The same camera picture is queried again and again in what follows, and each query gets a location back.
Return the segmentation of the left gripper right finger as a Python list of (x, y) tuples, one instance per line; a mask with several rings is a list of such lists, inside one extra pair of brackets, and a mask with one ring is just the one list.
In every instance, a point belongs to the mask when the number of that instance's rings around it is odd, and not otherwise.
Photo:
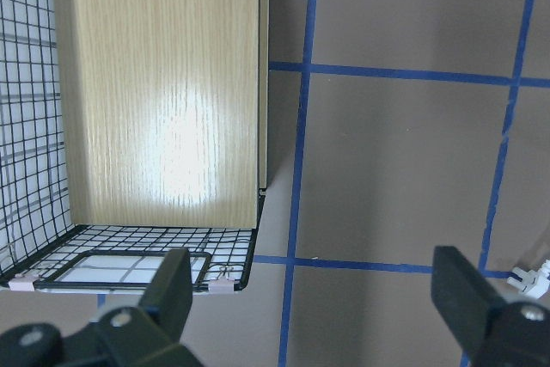
[(507, 301), (453, 246), (436, 246), (432, 257), (431, 300), (458, 341), (482, 341)]

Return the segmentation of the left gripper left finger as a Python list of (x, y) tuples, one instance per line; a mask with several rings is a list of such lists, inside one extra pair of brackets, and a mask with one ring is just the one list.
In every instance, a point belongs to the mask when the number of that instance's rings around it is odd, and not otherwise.
[(138, 307), (173, 342), (180, 341), (192, 307), (191, 257), (187, 248), (166, 253)]

